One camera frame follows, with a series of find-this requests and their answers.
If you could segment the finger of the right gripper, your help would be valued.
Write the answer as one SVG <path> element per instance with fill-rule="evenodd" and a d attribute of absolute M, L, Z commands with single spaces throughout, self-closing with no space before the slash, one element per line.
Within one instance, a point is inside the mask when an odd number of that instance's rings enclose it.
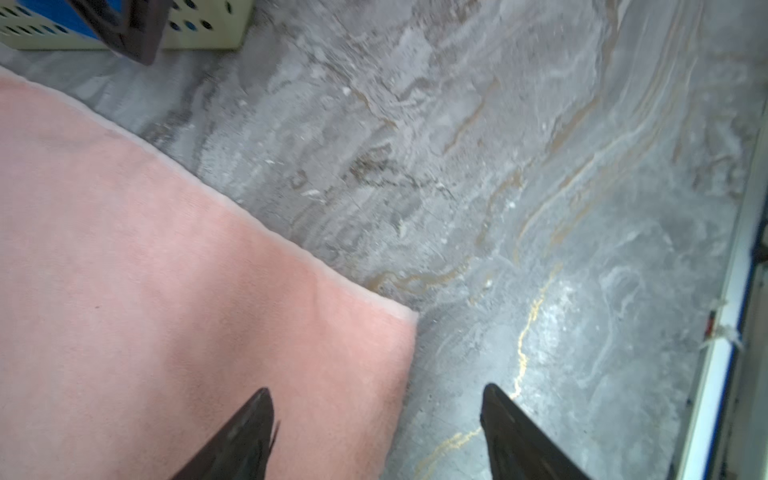
<path fill-rule="evenodd" d="M 120 10 L 108 1 L 67 4 L 106 47 L 142 65 L 155 61 L 172 7 L 171 0 L 121 1 Z"/>

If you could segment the pink towel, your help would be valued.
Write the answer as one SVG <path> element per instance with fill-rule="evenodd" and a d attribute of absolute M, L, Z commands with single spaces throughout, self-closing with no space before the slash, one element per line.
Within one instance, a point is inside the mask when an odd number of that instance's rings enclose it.
<path fill-rule="evenodd" d="M 1 74 L 1 475 L 169 479 L 259 389 L 270 479 L 376 479 L 417 315 Z"/>

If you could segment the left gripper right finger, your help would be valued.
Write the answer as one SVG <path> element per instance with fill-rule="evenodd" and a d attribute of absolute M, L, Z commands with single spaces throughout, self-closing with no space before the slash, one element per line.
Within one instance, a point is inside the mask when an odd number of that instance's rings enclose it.
<path fill-rule="evenodd" d="M 484 387 L 480 424 L 493 480 L 588 479 L 494 383 Z"/>

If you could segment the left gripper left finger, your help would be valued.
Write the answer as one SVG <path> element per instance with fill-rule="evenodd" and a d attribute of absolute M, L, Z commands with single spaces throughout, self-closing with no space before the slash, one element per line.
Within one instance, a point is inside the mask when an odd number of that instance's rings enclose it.
<path fill-rule="evenodd" d="M 268 388 L 260 388 L 173 480 L 266 478 L 279 423 Z"/>

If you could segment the yellow-green plastic basket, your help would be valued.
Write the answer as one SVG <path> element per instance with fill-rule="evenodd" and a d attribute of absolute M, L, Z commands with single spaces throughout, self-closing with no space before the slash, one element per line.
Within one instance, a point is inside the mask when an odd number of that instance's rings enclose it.
<path fill-rule="evenodd" d="M 161 47 L 166 50 L 235 50 L 252 18 L 253 1 L 175 1 Z M 1 43 L 21 51 L 104 50 L 106 46 L 33 12 L 17 1 L 1 3 Z"/>

